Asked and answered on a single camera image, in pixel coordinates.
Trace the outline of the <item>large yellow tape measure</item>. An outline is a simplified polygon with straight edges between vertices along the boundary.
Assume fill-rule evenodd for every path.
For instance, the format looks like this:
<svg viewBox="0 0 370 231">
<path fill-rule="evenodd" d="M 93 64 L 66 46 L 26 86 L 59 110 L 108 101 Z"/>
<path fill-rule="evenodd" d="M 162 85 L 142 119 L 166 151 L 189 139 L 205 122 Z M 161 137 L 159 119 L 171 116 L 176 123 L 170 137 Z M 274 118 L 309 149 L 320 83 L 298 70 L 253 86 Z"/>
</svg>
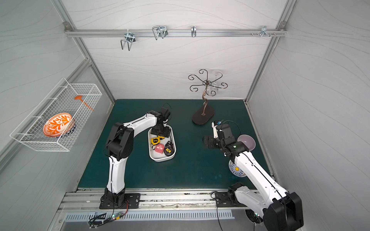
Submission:
<svg viewBox="0 0 370 231">
<path fill-rule="evenodd" d="M 161 138 L 160 137 L 151 138 L 151 144 L 152 145 L 157 145 L 160 142 L 161 142 Z"/>
</svg>

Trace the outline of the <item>pink tape measure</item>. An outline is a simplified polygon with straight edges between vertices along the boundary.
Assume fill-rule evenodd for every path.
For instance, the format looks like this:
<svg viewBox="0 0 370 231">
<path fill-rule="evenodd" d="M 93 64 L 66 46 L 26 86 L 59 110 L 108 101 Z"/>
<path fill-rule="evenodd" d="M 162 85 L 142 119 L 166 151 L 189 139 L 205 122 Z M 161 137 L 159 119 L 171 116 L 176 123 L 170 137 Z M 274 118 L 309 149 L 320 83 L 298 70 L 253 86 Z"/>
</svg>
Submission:
<svg viewBox="0 0 370 231">
<path fill-rule="evenodd" d="M 154 151 L 159 154 L 163 154 L 165 146 L 161 143 L 157 144 Z"/>
</svg>

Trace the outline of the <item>black round tape measure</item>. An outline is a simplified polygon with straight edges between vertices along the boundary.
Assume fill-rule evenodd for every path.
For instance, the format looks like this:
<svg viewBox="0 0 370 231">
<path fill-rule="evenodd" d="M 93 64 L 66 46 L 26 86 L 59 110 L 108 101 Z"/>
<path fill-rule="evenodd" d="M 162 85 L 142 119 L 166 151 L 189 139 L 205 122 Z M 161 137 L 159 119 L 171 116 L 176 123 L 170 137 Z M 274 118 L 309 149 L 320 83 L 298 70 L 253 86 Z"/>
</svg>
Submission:
<svg viewBox="0 0 370 231">
<path fill-rule="evenodd" d="M 170 157 L 174 154 L 174 147 L 173 147 L 173 143 L 171 141 L 168 141 L 166 144 L 165 144 L 165 148 L 164 148 L 164 154 L 167 156 L 167 157 Z"/>
</svg>

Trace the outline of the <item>white plastic storage box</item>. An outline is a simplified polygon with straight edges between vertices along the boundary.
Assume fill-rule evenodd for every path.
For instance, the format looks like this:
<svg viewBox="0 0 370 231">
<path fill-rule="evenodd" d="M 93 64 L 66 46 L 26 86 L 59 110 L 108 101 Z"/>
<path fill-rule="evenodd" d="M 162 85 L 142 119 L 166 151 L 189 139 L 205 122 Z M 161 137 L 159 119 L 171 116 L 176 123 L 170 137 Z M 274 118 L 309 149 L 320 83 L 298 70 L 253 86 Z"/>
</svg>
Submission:
<svg viewBox="0 0 370 231">
<path fill-rule="evenodd" d="M 174 140 L 173 130 L 171 131 L 171 134 L 170 134 L 170 137 L 169 138 L 165 138 L 165 137 L 159 136 L 161 138 L 161 142 L 160 142 L 161 144 L 165 145 L 168 141 L 171 141 L 173 143 L 174 154 L 172 156 L 170 156 L 170 157 L 167 157 L 164 153 L 163 154 L 159 154 L 159 153 L 156 153 L 154 151 L 156 145 L 152 145 L 151 144 L 151 138 L 155 138 L 157 136 L 150 134 L 150 130 L 148 132 L 149 157 L 152 160 L 154 160 L 155 162 L 164 162 L 164 161 L 168 161 L 168 160 L 173 159 L 175 157 L 175 154 L 176 154 L 176 144 L 175 144 L 175 140 Z"/>
</svg>

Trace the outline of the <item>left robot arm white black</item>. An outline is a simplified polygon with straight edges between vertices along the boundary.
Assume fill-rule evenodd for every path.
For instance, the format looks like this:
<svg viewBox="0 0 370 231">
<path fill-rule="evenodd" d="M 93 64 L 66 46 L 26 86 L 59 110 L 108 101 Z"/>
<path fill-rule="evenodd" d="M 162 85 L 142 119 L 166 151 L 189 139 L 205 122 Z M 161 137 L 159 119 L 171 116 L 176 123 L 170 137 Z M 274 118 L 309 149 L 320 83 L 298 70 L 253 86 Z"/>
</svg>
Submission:
<svg viewBox="0 0 370 231">
<path fill-rule="evenodd" d="M 129 197 L 125 195 L 125 169 L 134 148 L 135 136 L 149 130 L 149 156 L 152 160 L 164 162 L 174 158 L 176 153 L 174 135 L 172 127 L 167 124 L 170 115 L 170 110 L 163 107 L 159 112 L 149 111 L 131 122 L 114 124 L 106 144 L 109 174 L 101 198 L 102 208 L 121 208 L 127 205 Z"/>
</svg>

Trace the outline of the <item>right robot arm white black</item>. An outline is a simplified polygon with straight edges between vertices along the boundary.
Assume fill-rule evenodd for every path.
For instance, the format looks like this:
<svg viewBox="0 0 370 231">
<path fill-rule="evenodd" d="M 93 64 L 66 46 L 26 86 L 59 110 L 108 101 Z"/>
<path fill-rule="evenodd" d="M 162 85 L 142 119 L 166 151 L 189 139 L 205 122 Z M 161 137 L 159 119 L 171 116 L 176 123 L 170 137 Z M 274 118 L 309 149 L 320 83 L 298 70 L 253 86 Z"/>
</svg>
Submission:
<svg viewBox="0 0 370 231">
<path fill-rule="evenodd" d="M 233 136 L 225 122 L 212 122 L 213 135 L 204 136 L 204 146 L 220 149 L 225 157 L 241 169 L 258 192 L 236 183 L 229 187 L 233 204 L 248 207 L 260 217 L 269 231 L 296 231 L 303 227 L 303 205 L 299 195 L 280 186 L 257 162 L 249 148 Z"/>
</svg>

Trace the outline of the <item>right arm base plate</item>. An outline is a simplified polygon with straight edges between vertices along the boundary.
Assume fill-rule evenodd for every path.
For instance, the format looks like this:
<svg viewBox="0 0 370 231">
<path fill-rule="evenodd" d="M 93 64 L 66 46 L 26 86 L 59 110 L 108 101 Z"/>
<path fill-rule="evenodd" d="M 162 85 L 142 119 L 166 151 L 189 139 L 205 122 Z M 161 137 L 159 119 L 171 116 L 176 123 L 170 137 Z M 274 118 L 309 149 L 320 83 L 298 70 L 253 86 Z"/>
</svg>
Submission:
<svg viewBox="0 0 370 231">
<path fill-rule="evenodd" d="M 211 198 L 216 202 L 217 208 L 246 208 L 248 206 L 240 203 L 236 196 L 231 192 L 214 191 L 211 193 Z"/>
</svg>

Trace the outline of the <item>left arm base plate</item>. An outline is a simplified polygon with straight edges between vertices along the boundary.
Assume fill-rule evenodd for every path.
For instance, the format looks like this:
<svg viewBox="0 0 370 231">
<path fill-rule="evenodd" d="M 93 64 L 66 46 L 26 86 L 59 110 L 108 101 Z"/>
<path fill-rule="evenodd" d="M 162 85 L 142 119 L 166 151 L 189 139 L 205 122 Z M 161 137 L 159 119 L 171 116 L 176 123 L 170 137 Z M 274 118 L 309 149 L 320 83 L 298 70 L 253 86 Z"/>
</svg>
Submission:
<svg viewBox="0 0 370 231">
<path fill-rule="evenodd" d="M 138 209 L 140 197 L 140 193 L 125 193 L 119 195 L 116 202 L 114 202 L 112 198 L 103 195 L 100 199 L 99 209 Z"/>
</svg>

